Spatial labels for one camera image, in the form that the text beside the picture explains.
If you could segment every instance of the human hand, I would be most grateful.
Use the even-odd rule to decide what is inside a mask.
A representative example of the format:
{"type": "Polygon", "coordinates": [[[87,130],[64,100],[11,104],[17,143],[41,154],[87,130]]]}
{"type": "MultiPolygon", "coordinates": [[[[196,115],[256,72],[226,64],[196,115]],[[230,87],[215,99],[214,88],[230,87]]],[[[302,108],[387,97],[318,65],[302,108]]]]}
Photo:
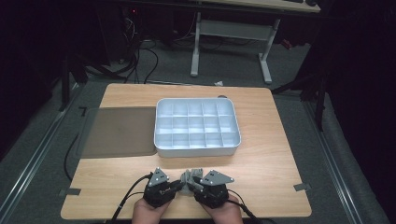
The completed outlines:
{"type": "Polygon", "coordinates": [[[161,217],[163,216],[163,213],[166,211],[171,202],[168,202],[161,207],[154,208],[153,206],[149,205],[143,198],[139,199],[136,203],[134,203],[134,214],[132,217],[132,223],[158,224],[161,217]]]}
{"type": "MultiPolygon", "coordinates": [[[[239,200],[231,194],[228,199],[239,203],[239,200]]],[[[221,207],[213,209],[204,204],[201,204],[201,206],[213,218],[216,224],[243,224],[241,209],[234,203],[225,203],[221,207]]]]}

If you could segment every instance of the black wire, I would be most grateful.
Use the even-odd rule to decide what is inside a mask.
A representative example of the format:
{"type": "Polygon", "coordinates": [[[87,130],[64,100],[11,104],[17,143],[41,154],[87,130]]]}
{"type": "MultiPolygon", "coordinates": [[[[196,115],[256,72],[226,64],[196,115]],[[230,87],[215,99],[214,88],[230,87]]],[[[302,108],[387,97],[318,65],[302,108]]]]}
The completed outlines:
{"type": "MultiPolygon", "coordinates": [[[[140,59],[140,49],[137,49],[137,61],[139,62],[140,59]]],[[[136,64],[136,68],[134,70],[134,84],[140,84],[139,81],[139,75],[137,74],[137,64],[136,64]]]]}
{"type": "Polygon", "coordinates": [[[146,78],[145,78],[145,81],[143,82],[143,84],[146,84],[148,82],[149,76],[151,76],[152,72],[154,72],[154,70],[157,68],[157,65],[158,65],[158,55],[151,49],[145,49],[145,50],[148,50],[154,54],[154,56],[156,58],[156,62],[155,62],[154,67],[152,68],[152,70],[146,75],[146,78]]]}
{"type": "Polygon", "coordinates": [[[241,195],[239,195],[237,192],[235,192],[235,191],[233,191],[233,190],[231,190],[231,189],[228,189],[228,191],[230,191],[230,192],[236,194],[236,196],[238,196],[239,199],[241,200],[242,204],[245,204],[245,202],[244,202],[244,200],[242,199],[241,195]]]}
{"type": "Polygon", "coordinates": [[[132,196],[134,196],[136,194],[142,194],[142,193],[145,193],[145,192],[135,192],[133,194],[128,195],[127,199],[131,198],[132,196]]]}
{"type": "Polygon", "coordinates": [[[134,187],[136,187],[136,185],[138,183],[140,183],[140,181],[144,180],[144,179],[151,179],[151,177],[153,176],[153,173],[150,173],[149,175],[144,175],[142,177],[140,177],[136,182],[134,182],[134,184],[131,186],[131,188],[128,190],[128,192],[125,194],[125,196],[123,197],[122,201],[120,202],[120,205],[118,206],[116,212],[113,215],[113,218],[111,218],[110,223],[115,223],[117,220],[117,216],[119,215],[122,207],[124,206],[126,200],[130,197],[130,193],[131,191],[134,189],[134,187]]]}
{"type": "Polygon", "coordinates": [[[131,74],[134,72],[134,70],[136,70],[137,63],[139,62],[139,56],[137,56],[137,58],[136,58],[136,56],[134,55],[134,60],[136,61],[136,63],[134,64],[134,68],[133,68],[133,69],[131,70],[131,72],[125,77],[124,83],[127,83],[127,82],[128,82],[129,77],[130,77],[131,74]]]}
{"type": "Polygon", "coordinates": [[[254,216],[254,214],[253,214],[252,212],[250,212],[250,210],[248,210],[247,206],[244,205],[243,203],[237,203],[237,202],[234,202],[234,201],[229,200],[229,199],[227,199],[226,202],[227,202],[227,203],[233,203],[233,204],[236,204],[236,205],[238,205],[239,207],[241,207],[242,210],[244,210],[244,212],[245,212],[254,222],[256,222],[256,223],[258,223],[258,224],[262,224],[262,220],[263,220],[263,221],[269,221],[269,222],[271,222],[271,223],[273,223],[273,224],[276,224],[276,222],[273,221],[271,218],[263,218],[262,220],[258,219],[256,216],[254,216]]]}
{"type": "Polygon", "coordinates": [[[69,156],[69,153],[70,153],[71,149],[73,148],[73,145],[76,143],[77,138],[78,138],[78,134],[76,134],[76,137],[73,139],[72,144],[70,144],[69,149],[67,149],[66,155],[64,156],[64,173],[66,174],[66,176],[70,180],[70,182],[73,180],[73,178],[67,171],[67,157],[69,156]]]}

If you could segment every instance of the gray carpet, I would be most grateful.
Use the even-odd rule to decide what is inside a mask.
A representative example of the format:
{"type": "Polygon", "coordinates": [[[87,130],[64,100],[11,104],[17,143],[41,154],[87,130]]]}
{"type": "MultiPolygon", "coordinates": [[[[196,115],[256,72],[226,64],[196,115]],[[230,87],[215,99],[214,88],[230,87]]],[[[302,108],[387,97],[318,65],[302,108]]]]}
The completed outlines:
{"type": "MultiPolygon", "coordinates": [[[[256,49],[260,43],[250,45],[256,49]]],[[[215,44],[207,44],[207,48],[215,48],[215,44]]],[[[256,54],[248,54],[243,49],[234,49],[234,45],[222,45],[215,50],[203,50],[200,64],[200,76],[189,76],[191,69],[191,46],[174,46],[172,48],[157,44],[152,49],[159,57],[159,64],[149,78],[150,82],[176,82],[195,85],[213,85],[223,81],[224,86],[249,86],[276,88],[292,81],[298,71],[309,46],[296,47],[291,50],[282,46],[272,47],[268,63],[273,75],[273,84],[263,83],[260,65],[256,54]]],[[[140,50],[140,62],[137,73],[142,81],[153,65],[155,57],[147,50],[140,50]]],[[[76,101],[71,104],[65,115],[59,132],[53,138],[49,151],[42,161],[32,182],[24,192],[18,206],[12,213],[9,223],[93,223],[92,220],[70,221],[60,217],[64,197],[59,196],[61,189],[67,189],[69,180],[64,174],[64,157],[79,131],[81,122],[81,106],[93,108],[99,106],[106,85],[114,80],[106,77],[91,76],[90,81],[82,88],[76,101]]],[[[54,97],[41,108],[32,118],[30,125],[20,140],[0,163],[1,191],[0,201],[3,202],[12,190],[23,168],[38,147],[45,131],[58,114],[60,106],[60,88],[54,89],[54,97]]],[[[324,162],[321,145],[316,130],[310,123],[303,103],[293,91],[275,96],[276,106],[302,180],[312,187],[307,192],[312,207],[310,217],[275,218],[276,223],[349,223],[347,214],[337,194],[336,188],[324,162]]],[[[356,204],[361,210],[364,223],[389,223],[381,207],[375,200],[359,165],[354,161],[342,131],[333,115],[331,102],[327,99],[324,114],[324,129],[334,157],[339,162],[346,182],[351,187],[356,204]]],[[[75,172],[78,158],[73,150],[67,158],[67,169],[71,175],[75,172]]]]}

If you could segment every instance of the white plastic organizer tray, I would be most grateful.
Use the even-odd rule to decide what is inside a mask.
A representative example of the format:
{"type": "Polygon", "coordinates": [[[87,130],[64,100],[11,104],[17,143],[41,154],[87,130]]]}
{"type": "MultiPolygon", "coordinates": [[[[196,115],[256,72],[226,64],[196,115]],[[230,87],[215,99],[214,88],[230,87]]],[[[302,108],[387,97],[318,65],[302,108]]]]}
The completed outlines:
{"type": "Polygon", "coordinates": [[[233,155],[240,143],[227,98],[168,98],[157,104],[154,145],[162,157],[233,155]]]}

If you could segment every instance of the wooden tabletop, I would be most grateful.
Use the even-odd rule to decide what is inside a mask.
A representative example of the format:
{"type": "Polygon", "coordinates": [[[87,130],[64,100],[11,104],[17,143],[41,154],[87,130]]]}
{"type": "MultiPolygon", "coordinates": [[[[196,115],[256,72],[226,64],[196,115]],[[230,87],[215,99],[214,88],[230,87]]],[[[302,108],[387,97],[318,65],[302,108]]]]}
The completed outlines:
{"type": "MultiPolygon", "coordinates": [[[[232,156],[201,158],[146,157],[81,159],[72,189],[61,215],[65,219],[110,219],[125,193],[141,176],[156,167],[180,179],[186,169],[203,168],[204,175],[214,169],[234,178],[228,189],[239,193],[256,217],[308,217],[311,207],[303,190],[290,145],[285,135],[272,93],[265,88],[203,87],[110,84],[101,107],[155,106],[162,98],[218,97],[233,101],[242,143],[232,156]]],[[[134,190],[143,191],[147,181],[134,190]]],[[[119,218],[132,217],[131,197],[119,218]]],[[[177,193],[163,218],[207,218],[208,214],[192,196],[177,193]]]]}

